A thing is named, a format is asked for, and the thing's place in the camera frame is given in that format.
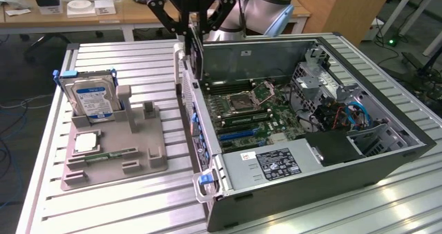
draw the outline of table leg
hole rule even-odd
[[[392,14],[391,14],[387,22],[384,23],[384,26],[380,29],[382,35],[386,34],[388,28],[391,27],[391,24],[394,23],[394,20],[396,19],[398,15],[400,14],[400,11],[403,10],[403,8],[404,8],[404,6],[406,6],[406,4],[407,4],[408,1],[410,0],[400,0],[400,3],[398,5],[398,7],[395,8],[395,10],[394,10],[394,12],[392,12]]]
[[[402,30],[400,30],[400,35],[404,35],[406,32],[408,31],[411,25],[414,24],[415,20],[418,19],[418,17],[420,16],[423,10],[426,9],[426,7],[428,6],[431,0],[423,0],[419,8],[415,10],[410,20],[407,21],[406,25],[403,26]]]
[[[135,41],[133,39],[133,25],[124,25],[121,27],[123,35],[124,35],[124,41]]]
[[[442,31],[422,54],[430,56],[439,45],[442,45]]]
[[[291,33],[292,34],[300,34],[303,32],[304,26],[305,26],[307,18],[296,18],[296,21],[293,22]]]

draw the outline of motherboard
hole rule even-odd
[[[207,85],[204,100],[223,153],[295,140],[305,132],[284,85],[271,79]]]

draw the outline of metal workbench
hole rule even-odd
[[[438,145],[378,184],[219,233],[440,231],[442,121],[342,37],[332,34],[323,37]],[[60,177],[72,109],[57,88],[17,233],[205,232],[175,96],[173,43],[176,40],[94,43],[66,51],[62,70],[115,68],[119,84],[132,85],[132,104],[139,105],[144,100],[159,104],[169,168],[156,174],[62,192]],[[350,75],[329,62],[340,81],[351,83]]]

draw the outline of blue hard drive label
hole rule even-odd
[[[256,154],[256,159],[268,181],[300,173],[299,165],[287,148]]]
[[[84,113],[89,118],[101,119],[112,115],[112,106],[105,98],[106,91],[104,87],[77,89],[76,94]]]

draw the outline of blue cable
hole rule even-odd
[[[347,103],[347,105],[346,105],[346,114],[347,114],[347,118],[350,120],[350,123],[352,123],[354,125],[356,124],[355,120],[351,117],[348,106],[358,106],[360,108],[362,112],[366,115],[368,126],[370,126],[371,125],[371,119],[370,119],[370,115],[368,115],[367,109],[364,108],[364,106],[360,103],[358,103],[355,101]]]
[[[18,113],[10,113],[10,112],[5,112],[5,111],[0,111],[0,113],[4,114],[4,115],[9,115],[9,116],[22,116],[22,122],[21,122],[20,128],[14,132],[12,132],[9,135],[1,137],[1,139],[5,140],[5,139],[10,138],[12,136],[14,136],[22,130],[22,128],[26,125],[26,120],[28,119],[26,119],[26,116],[25,115],[18,114]]]
[[[10,152],[6,152],[5,149],[0,149],[2,150],[9,156],[10,156],[10,163],[12,163],[12,166],[13,166],[13,169],[14,169],[14,172],[16,172],[16,175],[17,175],[17,178],[18,178],[18,190],[14,192],[14,195],[10,197],[10,199],[2,203],[2,205],[0,206],[0,210],[2,207],[6,206],[6,204],[13,201],[16,199],[16,197],[20,195],[20,193],[22,192],[22,177],[21,177],[21,171],[18,169],[18,165],[16,163],[16,160],[13,158],[13,155],[10,154]]]

